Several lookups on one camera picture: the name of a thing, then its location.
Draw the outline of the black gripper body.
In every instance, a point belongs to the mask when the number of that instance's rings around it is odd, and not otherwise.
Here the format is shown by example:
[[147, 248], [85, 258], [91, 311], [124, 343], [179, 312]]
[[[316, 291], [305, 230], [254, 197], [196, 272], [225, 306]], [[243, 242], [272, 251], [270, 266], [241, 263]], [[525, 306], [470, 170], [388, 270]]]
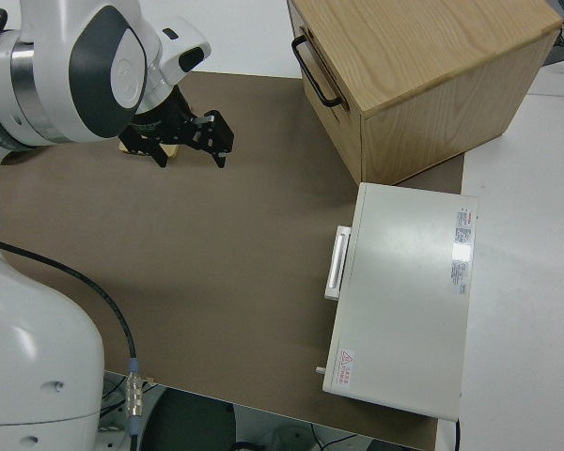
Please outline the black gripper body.
[[144, 147], [144, 141], [150, 140], [164, 145], [197, 147], [203, 139], [200, 129], [193, 124], [195, 118], [197, 115], [191, 111], [180, 89], [174, 88], [157, 107], [133, 118], [132, 129], [137, 135], [134, 146]]

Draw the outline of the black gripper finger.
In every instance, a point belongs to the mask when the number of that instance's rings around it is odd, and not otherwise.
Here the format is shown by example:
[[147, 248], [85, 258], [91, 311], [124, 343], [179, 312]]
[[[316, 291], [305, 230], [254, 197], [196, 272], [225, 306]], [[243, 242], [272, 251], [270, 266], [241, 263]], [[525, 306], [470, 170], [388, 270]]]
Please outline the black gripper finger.
[[203, 117], [190, 121], [191, 141], [189, 146], [210, 154], [219, 168], [226, 165], [227, 155], [232, 151], [234, 133], [217, 110], [210, 110]]
[[129, 125], [118, 135], [124, 151], [135, 156], [150, 156], [160, 167], [166, 167], [168, 156], [163, 149], [167, 132], [155, 124]]

